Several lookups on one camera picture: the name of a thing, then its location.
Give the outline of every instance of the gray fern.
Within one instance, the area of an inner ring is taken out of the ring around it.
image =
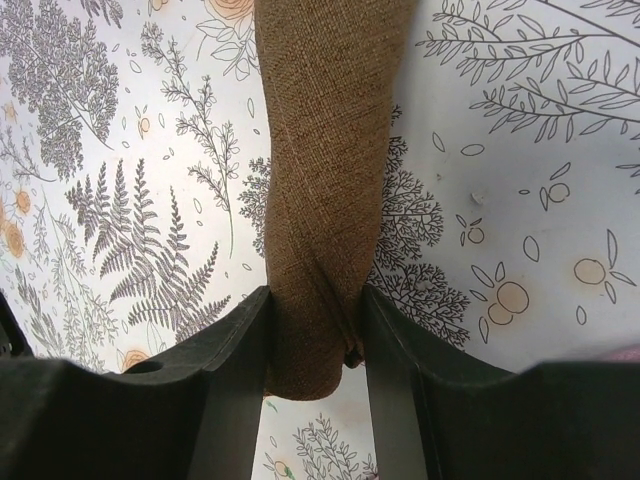
[[[264,216],[267,205],[267,193],[271,179],[271,159],[259,157],[257,160],[249,160],[249,168],[253,174],[247,176],[242,184],[247,187],[238,200],[244,203],[240,214],[251,220],[251,226],[256,231],[253,246],[258,255],[264,258]]]
[[[18,283],[18,295],[23,302],[31,307],[31,333],[45,348],[48,357],[63,357],[66,354],[62,335],[56,330],[53,319],[42,311],[40,295],[32,285],[27,283],[27,277],[20,267],[15,270]]]
[[[401,114],[396,106],[392,123]],[[444,221],[442,207],[434,196],[424,190],[413,173],[402,168],[407,152],[402,137],[389,139],[382,225],[368,283],[407,317],[452,345],[463,347],[470,337],[460,323],[469,299],[448,285],[439,267],[419,263],[422,247],[440,241]]]
[[[107,25],[115,23],[118,28],[122,28],[120,21],[123,17],[122,6],[117,0],[80,0],[80,6],[87,12],[90,18],[94,15],[102,15]]]
[[[67,200],[85,228],[85,242],[96,237],[94,261],[101,256],[100,276],[116,272],[125,277],[111,293],[110,301],[137,298],[128,315],[129,323],[154,322],[176,332],[177,341],[203,328],[224,310],[230,296],[204,304],[218,255],[214,244],[205,264],[189,275],[187,234],[178,202],[170,190],[171,225],[161,242],[160,230],[152,224],[157,213],[144,179],[144,159],[136,168],[133,198],[124,178],[123,162],[116,169],[112,195],[107,193],[106,164],[98,174],[93,192],[89,177],[67,192]]]
[[[38,112],[43,163],[68,180],[82,168],[84,129],[107,146],[118,69],[91,19],[83,30],[55,0],[40,0],[36,12],[30,0],[0,6],[0,56],[11,58],[12,94]]]

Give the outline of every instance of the fern illustration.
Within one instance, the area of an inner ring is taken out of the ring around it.
[[[392,123],[402,111],[396,106]],[[422,259],[422,246],[442,236],[442,207],[413,173],[404,170],[408,151],[400,136],[391,137],[383,184],[382,226],[368,283],[378,288],[407,317],[457,347],[469,340],[460,323],[469,306],[462,292],[451,288],[444,272]]]
[[[68,180],[82,168],[84,129],[108,147],[118,69],[91,19],[83,30],[55,0],[40,0],[36,11],[30,0],[0,6],[0,56],[11,57],[12,94],[38,112],[42,161]]]
[[[233,155],[240,149],[236,146],[233,126],[227,122],[220,127],[213,126],[210,119],[211,107],[216,102],[211,89],[211,78],[207,75],[202,78],[203,86],[198,89],[198,96],[194,97],[189,82],[185,78],[187,67],[184,64],[184,56],[177,48],[175,40],[168,42],[165,52],[161,47],[164,37],[162,30],[155,23],[146,23],[141,34],[142,53],[152,58],[157,65],[166,64],[166,71],[171,73],[171,80],[163,82],[162,93],[170,102],[182,102],[185,106],[191,106],[195,113],[189,117],[184,112],[176,122],[178,135],[191,133],[195,140],[204,149],[211,159],[210,165],[198,163],[188,167],[189,176],[194,176],[198,183],[203,183],[213,191],[216,206],[222,208],[229,215],[229,227],[231,232],[231,248],[229,258],[233,254],[233,215],[229,199],[228,182],[238,178],[236,170],[238,162],[233,162]]]
[[[22,273],[20,267],[16,267],[15,274],[18,282],[18,295],[23,302],[31,307],[31,332],[46,349],[48,357],[64,357],[66,351],[62,335],[56,330],[51,315],[42,310],[38,292],[27,283],[27,277]]]
[[[247,189],[238,197],[238,200],[244,203],[240,214],[251,220],[251,226],[256,230],[253,246],[258,255],[264,258],[264,215],[271,179],[271,159],[265,160],[262,157],[257,160],[251,159],[249,168],[253,174],[242,181]]]
[[[103,163],[95,192],[87,176],[84,185],[67,192],[67,200],[77,212],[78,224],[84,226],[85,243],[96,237],[93,260],[100,261],[100,277],[116,272],[125,277],[111,293],[110,301],[139,298],[128,315],[131,325],[154,322],[176,332],[182,341],[210,325],[227,306],[230,296],[205,303],[204,295],[211,281],[218,255],[218,244],[205,264],[189,274],[184,252],[189,250],[187,234],[180,216],[173,187],[170,189],[171,226],[162,241],[160,230],[152,220],[157,213],[144,179],[144,159],[138,161],[134,194],[130,198],[124,177],[123,161],[116,169],[113,193],[109,195]]]
[[[534,142],[556,137],[570,142],[616,127],[620,135],[640,140],[640,60],[612,56],[621,48],[640,54],[636,41],[640,4],[634,0],[444,0],[433,21],[439,35],[427,32],[416,44],[440,65],[456,60],[461,77],[482,90],[471,109],[483,111],[498,129],[534,130]],[[535,14],[519,13],[525,5]],[[602,16],[594,20],[594,13]],[[572,26],[555,24],[558,16]],[[602,44],[611,48],[603,52]]]
[[[355,462],[357,452],[350,451],[349,444],[338,443],[339,431],[331,425],[330,418],[322,413],[315,424],[309,422],[306,428],[298,428],[293,434],[302,457],[307,480],[377,480],[378,469],[371,458]]]
[[[120,21],[123,18],[122,6],[117,0],[80,0],[80,6],[87,12],[90,18],[95,15],[102,15],[107,25],[115,23],[118,28],[122,28]]]

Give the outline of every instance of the fern leaf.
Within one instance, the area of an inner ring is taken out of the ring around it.
[[[96,186],[96,195],[93,200],[96,214],[102,217],[109,208],[109,195],[107,195],[107,163],[102,162],[100,172],[98,173],[98,183]]]
[[[181,302],[185,308],[193,308],[193,306],[199,304],[202,301],[202,295],[204,290],[209,284],[211,275],[213,274],[216,259],[218,258],[218,242],[215,243],[209,258],[206,263],[201,266],[195,273],[191,275],[191,278],[186,284],[186,295],[182,296]]]
[[[182,311],[177,307],[176,303],[168,305],[165,295],[159,295],[153,299],[141,300],[131,309],[129,313],[129,324],[137,325],[141,322],[153,322],[163,327],[176,330],[178,324],[183,322]]]
[[[176,342],[182,342],[214,323],[227,307],[230,300],[231,295],[228,295],[222,300],[205,305],[198,309],[191,317],[185,318],[176,330]]]
[[[151,247],[160,247],[160,242],[153,238],[152,235],[159,235],[160,230],[153,225],[149,225],[147,222],[156,218],[158,214],[148,210],[149,207],[153,206],[153,200],[147,198],[149,196],[149,189],[145,188],[147,182],[144,179],[144,175],[144,158],[141,158],[136,168],[136,184],[133,195],[135,218],[133,224],[133,239],[146,255],[155,255]]]
[[[124,297],[150,297],[155,293],[153,267],[142,257],[135,258],[134,267],[111,293],[111,301]]]
[[[133,265],[135,246],[127,240],[118,238],[113,248],[107,253],[102,267],[100,268],[100,278],[108,273],[122,272]]]
[[[100,233],[98,233],[98,239],[93,247],[93,261],[96,261],[98,254],[105,251],[115,240],[116,234],[112,231],[111,224],[108,221],[103,221],[100,224]]]
[[[129,192],[127,192],[122,164],[123,160],[120,159],[116,170],[116,186],[111,202],[110,217],[114,228],[119,232],[126,233],[131,231],[131,220],[129,219],[131,209],[127,208]]]

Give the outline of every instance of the botanical print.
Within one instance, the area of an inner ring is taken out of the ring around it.
[[[258,255],[264,258],[264,216],[271,179],[271,159],[265,160],[262,157],[257,160],[251,159],[249,168],[253,173],[242,181],[247,189],[238,198],[244,203],[240,209],[240,215],[251,220],[251,226],[256,230],[253,246]]]
[[[593,10],[602,11],[601,24],[591,20]],[[444,0],[433,15],[440,36],[429,30],[427,39],[416,46],[426,49],[425,57],[441,58],[440,65],[458,62],[455,70],[469,76],[471,86],[495,82],[495,87],[482,90],[484,99],[470,106],[492,117],[489,133],[501,128],[512,133],[534,129],[535,143],[556,135],[569,143],[574,137],[615,127],[620,135],[637,140],[640,134],[634,135],[634,127],[640,119],[629,107],[640,102],[640,61],[612,66],[612,57],[622,49],[626,58],[632,58],[640,45],[628,30],[611,29],[609,20],[616,18],[616,26],[626,21],[635,25],[637,10],[625,0],[571,5],[546,0]],[[573,26],[557,24],[558,14],[563,13]],[[619,48],[602,54],[597,46],[604,41]]]
[[[392,120],[401,114],[396,106]],[[432,247],[440,241],[442,207],[412,172],[402,168],[407,151],[401,136],[391,137],[382,190],[382,227],[368,282],[407,317],[463,347],[469,332],[460,324],[469,300],[449,286],[440,267],[420,262],[422,246]]]
[[[369,454],[366,460],[357,460],[358,453],[350,452],[339,432],[331,426],[331,419],[322,413],[305,428],[294,434],[298,443],[298,456],[302,457],[307,480],[375,480],[378,469]]]
[[[123,11],[117,0],[75,0],[80,2],[80,6],[87,12],[89,17],[102,17],[107,25],[113,22],[118,28],[122,28]]]
[[[415,23],[369,283],[509,369],[640,335],[640,6],[422,1]],[[123,372],[265,281],[259,73],[253,0],[0,0],[0,289],[36,355]],[[254,479],[378,478],[344,375],[263,402]]]
[[[69,21],[55,0],[6,0],[0,6],[0,56],[10,57],[11,93],[38,112],[45,165],[69,180],[82,168],[82,133],[105,147],[118,104],[118,68],[96,40],[91,19]]]
[[[198,56],[208,40],[215,45],[211,58],[227,64],[223,75],[231,71],[238,81],[253,70],[260,71],[253,25],[253,0],[204,0],[211,19],[197,25],[203,34]]]
[[[67,200],[78,213],[78,224],[84,227],[85,244],[96,237],[93,260],[98,256],[103,259],[100,277],[126,272],[109,300],[141,298],[127,316],[130,325],[154,322],[175,331],[176,342],[185,340],[214,322],[229,303],[227,296],[203,304],[215,268],[218,244],[213,245],[206,263],[189,275],[189,261],[183,252],[189,250],[190,245],[173,188],[170,189],[171,227],[163,236],[152,223],[158,214],[153,210],[155,202],[148,198],[144,159],[138,161],[136,168],[133,198],[127,188],[122,160],[118,163],[111,195],[106,175],[107,166],[103,163],[95,187],[87,176],[84,185],[78,181],[76,187],[67,192]]]
[[[233,126],[230,122],[220,127],[212,126],[210,119],[211,107],[216,102],[211,89],[211,77],[202,78],[203,86],[198,89],[198,96],[194,97],[189,82],[184,78],[187,67],[184,57],[177,48],[175,40],[167,44],[167,52],[162,50],[161,42],[164,37],[162,30],[154,23],[147,23],[142,30],[142,53],[153,58],[157,65],[166,63],[167,72],[171,73],[171,81],[163,82],[162,93],[170,102],[180,101],[190,106],[194,113],[189,117],[181,112],[176,121],[176,133],[184,135],[191,133],[195,140],[210,157],[213,168],[198,162],[189,167],[189,176],[193,175],[199,183],[204,183],[213,191],[217,201],[216,206],[229,214],[229,228],[231,230],[231,249],[233,254],[233,213],[229,199],[229,180],[238,178],[236,170],[239,163],[233,162],[233,156],[240,152],[236,146]]]

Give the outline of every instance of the branch drawing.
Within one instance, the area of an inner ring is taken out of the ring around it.
[[[302,457],[307,480],[377,480],[378,468],[371,458],[355,462],[357,452],[350,452],[349,444],[338,443],[339,431],[331,426],[331,419],[322,413],[316,423],[298,428],[293,434],[298,443],[298,456]]]
[[[102,14],[107,25],[111,25],[111,21],[118,28],[122,28],[120,20],[123,18],[122,6],[117,0],[80,0],[80,6],[87,12],[89,18],[95,15],[99,17]]]
[[[13,177],[20,183],[28,184],[31,177],[43,182],[55,182],[40,176],[38,166],[31,157],[31,152],[27,146],[26,138],[22,139],[22,152],[18,151],[13,142],[13,131],[11,127],[5,129],[5,133],[0,132],[0,160],[11,164]]]
[[[84,129],[107,148],[116,111],[118,69],[89,19],[69,21],[56,0],[6,0],[0,6],[0,56],[10,57],[11,92],[38,112],[42,161],[60,179],[82,169]]]
[[[536,132],[535,143],[556,136],[568,143],[616,125],[621,135],[639,140],[640,60],[614,67],[615,48],[600,53],[600,46],[610,40],[640,50],[633,37],[609,24],[630,15],[637,22],[640,4],[532,1],[538,4],[537,15],[517,12],[526,0],[494,0],[486,7],[477,2],[473,9],[465,8],[464,0],[444,0],[441,11],[433,15],[441,35],[428,31],[427,39],[416,46],[426,49],[425,57],[440,58],[440,65],[457,59],[456,70],[461,77],[471,77],[471,86],[481,81],[498,84],[483,89],[484,99],[470,107],[491,117],[489,133],[528,129]],[[603,21],[590,20],[588,12],[601,7]],[[553,13],[558,13],[551,9],[568,16],[574,26],[549,26],[555,21]]]
[[[133,198],[127,188],[123,161],[116,171],[113,193],[108,194],[107,167],[103,163],[94,186],[89,176],[66,197],[84,226],[84,239],[96,237],[93,260],[102,256],[100,277],[125,273],[111,293],[110,301],[136,298],[128,315],[131,325],[154,322],[176,332],[176,342],[215,321],[231,296],[203,304],[218,255],[215,243],[204,265],[189,274],[184,256],[190,245],[183,232],[184,223],[173,187],[170,190],[170,227],[162,241],[160,229],[153,224],[158,214],[146,188],[144,159],[138,161]]]
[[[223,76],[233,71],[236,79],[241,82],[254,70],[259,74],[253,0],[234,5],[231,10],[235,11],[231,12],[231,4],[227,1],[205,0],[204,3],[212,18],[196,25],[203,34],[197,59],[200,58],[204,42],[210,38],[216,43],[211,57],[228,63]]]
[[[251,220],[251,226],[256,230],[253,246],[258,255],[264,258],[264,215],[271,179],[271,159],[259,157],[257,160],[249,160],[249,168],[253,174],[242,181],[247,189],[238,198],[244,203],[240,214]]]
[[[392,121],[402,114],[396,106]],[[444,272],[422,258],[422,245],[434,246],[443,232],[442,207],[413,173],[404,170],[408,147],[391,137],[383,184],[382,226],[368,282],[398,309],[452,345],[463,347],[469,331],[459,324],[468,298],[451,288]]]
[[[31,307],[31,332],[47,351],[47,357],[64,357],[66,350],[62,335],[56,330],[51,315],[42,310],[40,295],[27,283],[27,276],[22,273],[20,267],[16,267],[15,274],[18,294],[22,301]]]
[[[229,258],[233,254],[233,215],[229,200],[228,182],[238,178],[236,170],[238,162],[232,162],[232,156],[240,152],[236,146],[231,123],[224,123],[221,127],[213,126],[210,118],[211,106],[216,102],[211,90],[211,78],[207,75],[202,78],[203,86],[198,89],[198,96],[194,97],[189,82],[184,74],[187,67],[184,64],[184,56],[177,49],[177,43],[171,39],[168,42],[168,50],[165,52],[160,43],[164,34],[155,24],[147,22],[142,30],[142,53],[152,58],[157,65],[166,64],[166,71],[171,73],[170,82],[163,82],[162,93],[170,102],[180,101],[187,107],[191,106],[195,111],[189,117],[184,112],[176,120],[176,132],[178,135],[193,134],[195,140],[202,146],[210,157],[213,168],[198,162],[188,168],[189,175],[193,175],[198,183],[205,184],[213,191],[216,206],[222,208],[229,215],[231,232],[231,248]]]
[[[87,267],[82,251],[76,244],[76,230],[71,220],[64,214],[55,217],[44,192],[43,198],[44,206],[38,212],[35,224],[36,255],[45,257],[44,263],[52,265],[53,290],[64,308],[62,317],[66,348],[71,359],[97,372],[104,372],[104,360],[99,357],[96,348],[104,346],[105,341],[110,344],[115,342],[119,333],[117,320],[112,318],[113,311],[108,303],[100,295],[94,294],[84,281]],[[39,242],[46,243],[47,225],[53,233],[52,252],[49,246],[45,248],[40,245],[38,250]],[[42,322],[43,329],[50,329],[44,317]]]

